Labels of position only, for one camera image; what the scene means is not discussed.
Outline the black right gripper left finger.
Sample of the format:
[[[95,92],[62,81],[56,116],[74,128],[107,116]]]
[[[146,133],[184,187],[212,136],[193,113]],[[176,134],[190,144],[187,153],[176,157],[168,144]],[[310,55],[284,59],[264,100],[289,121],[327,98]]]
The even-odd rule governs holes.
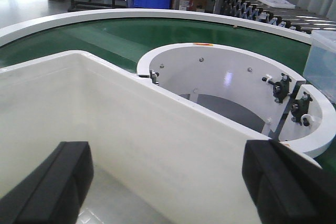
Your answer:
[[[60,142],[1,199],[1,223],[76,223],[94,177],[88,142]]]

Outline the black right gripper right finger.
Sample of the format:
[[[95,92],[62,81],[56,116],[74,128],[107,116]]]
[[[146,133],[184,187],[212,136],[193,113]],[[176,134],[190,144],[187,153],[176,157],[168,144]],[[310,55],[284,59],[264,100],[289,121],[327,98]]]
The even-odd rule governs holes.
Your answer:
[[[275,140],[248,140],[242,176],[262,223],[335,223],[335,175]]]

